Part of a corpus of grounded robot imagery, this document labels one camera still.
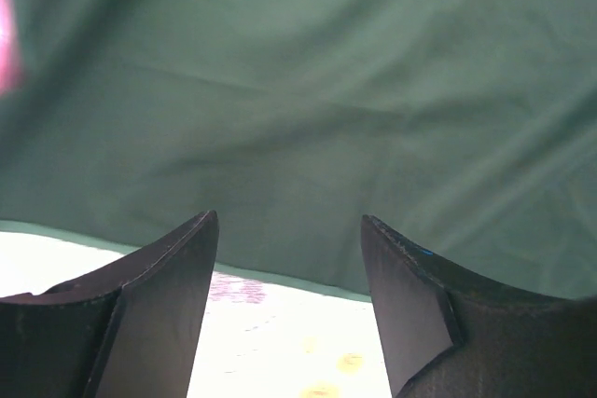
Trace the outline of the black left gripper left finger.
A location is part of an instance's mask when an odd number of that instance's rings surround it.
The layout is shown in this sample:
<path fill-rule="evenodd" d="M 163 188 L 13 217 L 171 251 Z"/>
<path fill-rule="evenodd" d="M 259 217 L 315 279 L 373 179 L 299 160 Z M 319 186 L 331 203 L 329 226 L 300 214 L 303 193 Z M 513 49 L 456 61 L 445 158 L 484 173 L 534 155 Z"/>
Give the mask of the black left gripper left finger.
<path fill-rule="evenodd" d="M 4 297 L 2 395 L 186 396 L 217 244 L 216 213 L 200 213 L 40 295 Z"/>

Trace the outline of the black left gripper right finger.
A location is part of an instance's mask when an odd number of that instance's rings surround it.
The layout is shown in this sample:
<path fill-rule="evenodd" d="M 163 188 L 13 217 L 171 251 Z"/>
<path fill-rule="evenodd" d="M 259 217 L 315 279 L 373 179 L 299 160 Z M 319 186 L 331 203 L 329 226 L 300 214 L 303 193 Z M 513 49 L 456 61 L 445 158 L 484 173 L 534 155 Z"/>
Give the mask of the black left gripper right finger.
<path fill-rule="evenodd" d="M 395 397 L 592 397 L 596 300 L 531 293 L 361 221 L 361 249 Z"/>

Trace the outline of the dark green cloth napkin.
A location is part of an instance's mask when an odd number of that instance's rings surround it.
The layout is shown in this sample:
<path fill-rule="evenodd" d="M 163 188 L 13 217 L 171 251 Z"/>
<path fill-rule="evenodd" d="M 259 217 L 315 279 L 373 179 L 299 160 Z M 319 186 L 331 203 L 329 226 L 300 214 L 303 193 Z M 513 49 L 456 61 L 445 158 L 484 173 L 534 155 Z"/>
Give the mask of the dark green cloth napkin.
<path fill-rule="evenodd" d="M 1 216 L 367 290 L 364 214 L 596 292 L 596 0 L 8 0 Z"/>

